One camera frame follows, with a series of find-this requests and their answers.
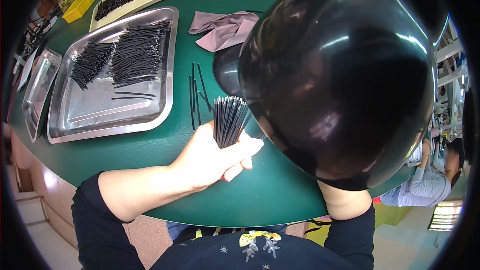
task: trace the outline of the black long sleeve shirt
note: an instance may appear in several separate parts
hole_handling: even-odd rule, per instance
[[[123,222],[103,201],[98,178],[99,174],[84,181],[73,197],[80,263],[85,270],[144,269]],[[151,269],[374,268],[373,206],[356,218],[332,220],[324,247],[308,239],[255,228],[216,236],[213,230],[191,227],[183,231]]]

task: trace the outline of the worker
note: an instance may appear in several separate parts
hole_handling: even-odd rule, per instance
[[[252,169],[251,156],[262,140],[243,132],[236,144],[219,149],[213,131],[213,121],[201,125],[171,165],[100,172],[80,185],[71,209],[84,269],[143,269],[122,224]],[[375,211],[369,193],[318,185],[333,219],[324,247],[269,227],[190,226],[150,269],[373,269]]]
[[[444,171],[431,169],[430,142],[425,139],[422,143],[422,159],[415,174],[405,183],[381,195],[380,201],[385,205],[399,207],[435,207],[452,191],[460,177],[463,162],[463,140],[456,138],[447,145]]]

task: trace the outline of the cream plastic tray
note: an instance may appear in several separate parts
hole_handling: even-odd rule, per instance
[[[99,4],[103,1],[104,0],[100,1],[95,6],[95,8],[93,9],[92,21],[90,22],[89,32],[92,32],[99,27],[105,26],[105,25],[107,25],[107,24],[109,24],[113,21],[116,21],[116,20],[122,18],[125,15],[138,12],[139,10],[144,9],[147,6],[150,6],[150,5],[152,5],[154,3],[157,3],[161,0],[133,0],[133,1],[130,1],[129,3],[126,3],[126,4],[122,5],[119,8],[113,10],[106,17],[100,19],[100,21],[95,21],[95,15],[97,14],[97,11],[99,9]]]

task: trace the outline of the hand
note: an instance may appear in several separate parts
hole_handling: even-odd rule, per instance
[[[243,168],[252,169],[252,156],[264,142],[242,131],[238,142],[220,149],[213,139],[213,121],[201,125],[169,166],[186,180],[188,191],[198,192],[220,179],[230,182]]]
[[[423,143],[421,145],[421,154],[422,156],[430,154],[430,141],[427,139],[423,139]]]

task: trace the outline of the jeans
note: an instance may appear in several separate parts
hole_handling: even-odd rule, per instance
[[[383,195],[380,195],[380,200],[384,205],[398,205],[399,202],[399,193],[400,193],[400,185],[395,189],[392,189],[386,192]]]
[[[180,235],[180,233],[184,229],[190,226],[188,224],[170,222],[170,221],[165,221],[165,224],[166,224],[166,229],[168,230],[168,235],[170,236],[170,239],[172,240],[172,242],[175,241],[175,239]],[[267,231],[267,232],[280,233],[280,234],[284,234],[287,231],[286,224],[252,227],[252,228],[259,231]]]

